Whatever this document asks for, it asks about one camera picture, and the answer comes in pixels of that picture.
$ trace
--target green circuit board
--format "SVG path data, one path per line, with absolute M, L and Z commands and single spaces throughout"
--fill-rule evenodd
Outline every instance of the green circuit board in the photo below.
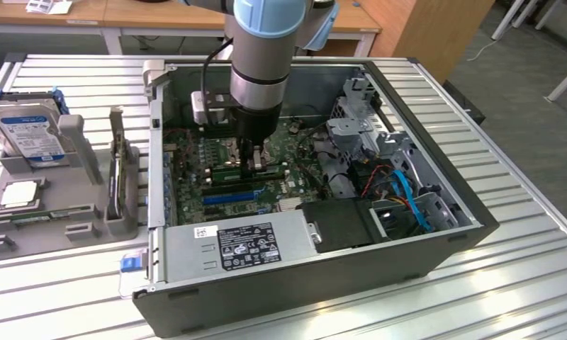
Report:
M 272 213 L 283 198 L 312 202 L 331 194 L 321 183 L 317 160 L 299 157 L 296 152 L 308 130 L 291 134 L 289 124 L 289 120 L 281 120 L 265 140 L 267 172 L 256 175 L 260 180 L 251 183 L 240 179 L 235 138 L 215 138 L 215 133 L 195 129 L 165 131 L 164 151 L 173 153 L 169 158 L 176 192 L 173 211 L 180 225 Z M 237 194 L 253 195 L 253 199 L 205 204 L 205 197 Z

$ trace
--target floor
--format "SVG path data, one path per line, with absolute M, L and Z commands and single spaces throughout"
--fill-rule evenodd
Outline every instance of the floor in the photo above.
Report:
M 567 75 L 567 50 L 523 25 L 467 62 L 491 42 L 503 14 L 494 5 L 450 81 L 483 112 L 487 134 L 567 217 L 567 92 L 555 103 L 543 98 Z M 205 55 L 219 45 L 212 38 L 187 38 L 176 50 L 180 42 L 163 37 L 147 42 L 153 49 L 138 50 L 124 37 L 124 53 Z M 0 66 L 6 52 L 89 55 L 106 49 L 98 36 L 0 34 Z
M 450 81 L 486 116 L 482 127 L 567 217 L 567 92 L 543 97 L 567 75 L 567 50 L 523 25 L 472 62 L 504 15 L 494 5 Z

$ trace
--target circuit board module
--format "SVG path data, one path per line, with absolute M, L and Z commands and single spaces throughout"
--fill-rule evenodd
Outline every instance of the circuit board module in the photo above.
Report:
M 169 225 L 281 211 L 281 202 L 312 202 L 329 194 L 315 155 L 299 141 L 307 134 L 295 120 L 280 120 L 264 141 L 267 171 L 241 179 L 236 140 L 199 129 L 164 132 L 164 175 L 172 178 L 164 201 Z

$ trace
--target white cable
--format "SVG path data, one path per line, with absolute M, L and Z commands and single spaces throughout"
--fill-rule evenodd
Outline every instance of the white cable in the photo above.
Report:
M 492 44 L 495 44 L 498 41 L 500 41 L 502 37 L 504 36 L 504 34 L 507 33 L 507 31 L 511 30 L 511 28 L 512 28 L 512 25 L 508 25 L 508 27 L 504 30 L 504 32 L 502 32 L 502 35 L 498 38 L 498 40 L 490 42 L 486 46 L 483 46 L 482 49 L 479 50 L 478 54 L 471 59 L 467 59 L 466 61 L 467 62 L 474 62 L 479 58 L 479 56 L 482 55 L 482 52 L 484 51 L 484 49 L 488 48 L 490 46 L 492 46 Z

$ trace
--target aluminum extrusion table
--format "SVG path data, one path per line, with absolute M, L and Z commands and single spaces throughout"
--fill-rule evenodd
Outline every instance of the aluminum extrusion table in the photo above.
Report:
M 126 137 L 144 153 L 141 195 L 148 191 L 147 58 L 28 55 L 0 72 L 6 91 L 62 89 L 72 113 L 86 119 L 94 148 L 106 147 L 110 136 L 108 107 L 124 106 Z M 424 278 L 177 339 L 567 339 L 567 220 L 424 68 L 407 59 L 375 62 L 500 228 Z M 147 207 L 138 213 L 145 223 Z M 153 339 L 117 289 L 121 255 L 145 245 L 141 231 L 128 242 L 0 261 L 0 339 Z

